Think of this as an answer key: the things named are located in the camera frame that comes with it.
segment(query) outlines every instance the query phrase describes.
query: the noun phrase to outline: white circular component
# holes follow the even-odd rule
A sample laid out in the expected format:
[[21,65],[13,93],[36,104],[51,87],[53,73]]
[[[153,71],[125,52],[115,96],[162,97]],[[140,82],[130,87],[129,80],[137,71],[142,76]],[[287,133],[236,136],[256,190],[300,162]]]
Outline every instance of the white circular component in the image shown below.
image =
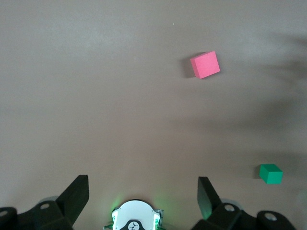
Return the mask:
[[112,212],[112,218],[114,222],[113,230],[122,229],[130,221],[132,222],[128,225],[129,230],[138,230],[141,225],[146,230],[156,230],[160,214],[143,201],[131,200],[124,203],[120,208],[115,209]]
[[225,205],[225,209],[228,212],[234,212],[235,211],[235,208],[232,205]]
[[266,217],[266,219],[271,220],[271,221],[277,220],[276,216],[270,212],[265,213],[264,216]]
[[46,208],[49,208],[49,204],[47,203],[47,204],[43,204],[41,207],[40,207],[40,209],[46,209]]
[[8,211],[2,211],[0,212],[0,217],[4,217],[6,214],[8,214],[9,212]]
[[131,222],[129,225],[128,225],[128,229],[129,230],[139,230],[140,229],[140,226],[138,224],[138,222]]

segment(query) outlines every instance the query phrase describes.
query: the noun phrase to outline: pink cube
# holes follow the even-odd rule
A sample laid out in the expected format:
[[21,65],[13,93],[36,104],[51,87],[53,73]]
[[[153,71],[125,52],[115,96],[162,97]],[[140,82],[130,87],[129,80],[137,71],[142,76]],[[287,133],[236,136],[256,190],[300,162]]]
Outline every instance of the pink cube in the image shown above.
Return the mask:
[[191,58],[195,76],[205,78],[220,71],[215,51],[210,51]]

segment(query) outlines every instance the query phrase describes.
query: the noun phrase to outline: black plastic bracket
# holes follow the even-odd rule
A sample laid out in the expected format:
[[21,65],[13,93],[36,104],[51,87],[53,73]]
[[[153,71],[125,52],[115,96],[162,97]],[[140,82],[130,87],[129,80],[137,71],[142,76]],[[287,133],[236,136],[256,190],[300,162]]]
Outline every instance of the black plastic bracket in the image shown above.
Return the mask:
[[255,218],[233,204],[222,203],[207,177],[198,178],[197,200],[203,219],[192,230],[295,230],[280,213],[261,211]]
[[19,215],[13,207],[0,208],[0,230],[72,230],[88,199],[88,176],[79,175],[56,201],[41,202]]

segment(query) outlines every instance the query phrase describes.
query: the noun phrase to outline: beige surface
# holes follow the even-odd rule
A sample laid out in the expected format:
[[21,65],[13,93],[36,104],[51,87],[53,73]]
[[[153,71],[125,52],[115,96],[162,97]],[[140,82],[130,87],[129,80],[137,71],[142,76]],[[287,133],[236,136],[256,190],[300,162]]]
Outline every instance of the beige surface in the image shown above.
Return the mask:
[[[307,1],[0,2],[0,207],[88,174],[76,230],[130,198],[167,230],[201,218],[197,178],[307,229]],[[221,72],[193,78],[215,50]],[[281,185],[257,178],[261,163]]]

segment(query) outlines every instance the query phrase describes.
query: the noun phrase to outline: foam block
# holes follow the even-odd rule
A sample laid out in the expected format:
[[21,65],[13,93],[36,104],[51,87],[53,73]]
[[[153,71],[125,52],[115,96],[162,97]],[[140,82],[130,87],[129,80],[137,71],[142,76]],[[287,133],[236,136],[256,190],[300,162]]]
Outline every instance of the foam block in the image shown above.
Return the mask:
[[220,71],[215,51],[210,51],[191,58],[195,76],[205,78]]
[[280,184],[283,178],[283,171],[275,164],[262,164],[260,166],[259,176],[267,184]]

